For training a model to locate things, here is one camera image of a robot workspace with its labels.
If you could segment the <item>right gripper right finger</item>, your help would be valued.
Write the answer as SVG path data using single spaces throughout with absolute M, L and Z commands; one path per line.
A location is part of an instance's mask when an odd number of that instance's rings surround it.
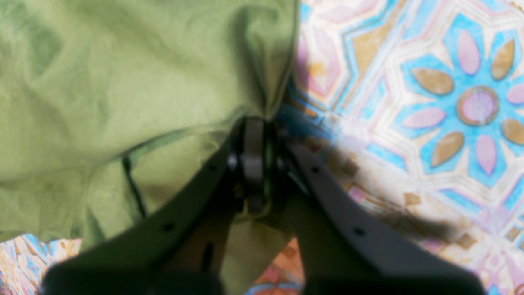
M 484 295 L 477 276 L 423 250 L 350 198 L 314 154 L 264 123 L 273 207 L 299 241 L 304 295 Z

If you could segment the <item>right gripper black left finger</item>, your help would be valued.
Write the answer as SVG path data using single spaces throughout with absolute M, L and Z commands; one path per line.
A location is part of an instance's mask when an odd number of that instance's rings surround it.
M 41 295 L 221 295 L 235 216 L 264 212 L 264 120 L 240 119 L 182 191 L 129 231 L 51 267 Z

